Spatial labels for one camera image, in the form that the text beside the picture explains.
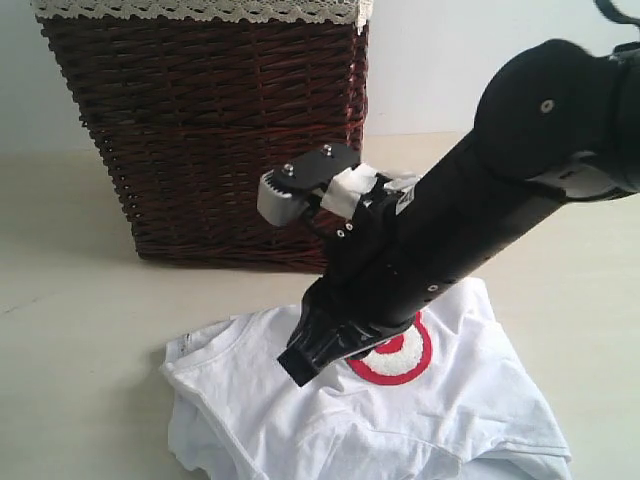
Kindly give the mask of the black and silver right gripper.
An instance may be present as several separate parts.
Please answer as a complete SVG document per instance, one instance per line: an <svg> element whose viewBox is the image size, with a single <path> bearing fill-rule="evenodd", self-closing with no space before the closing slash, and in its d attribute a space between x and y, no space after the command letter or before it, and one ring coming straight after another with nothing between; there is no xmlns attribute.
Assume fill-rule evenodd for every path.
<svg viewBox="0 0 640 480"><path fill-rule="evenodd" d="M304 294L300 320L277 361L300 387L332 363L403 332L419 309L423 248L411 238L430 215L430 188L360 197L328 266Z"/></svg>

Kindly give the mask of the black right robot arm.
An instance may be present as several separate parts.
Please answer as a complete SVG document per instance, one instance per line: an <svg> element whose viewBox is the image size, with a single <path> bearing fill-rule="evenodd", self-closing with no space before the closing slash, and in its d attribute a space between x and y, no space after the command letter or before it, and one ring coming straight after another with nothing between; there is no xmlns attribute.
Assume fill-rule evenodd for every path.
<svg viewBox="0 0 640 480"><path fill-rule="evenodd" d="M472 130L405 193L379 176L326 239L279 363L298 385L405 332L416 313L570 203L639 190L639 46L550 40L504 65Z"/></svg>

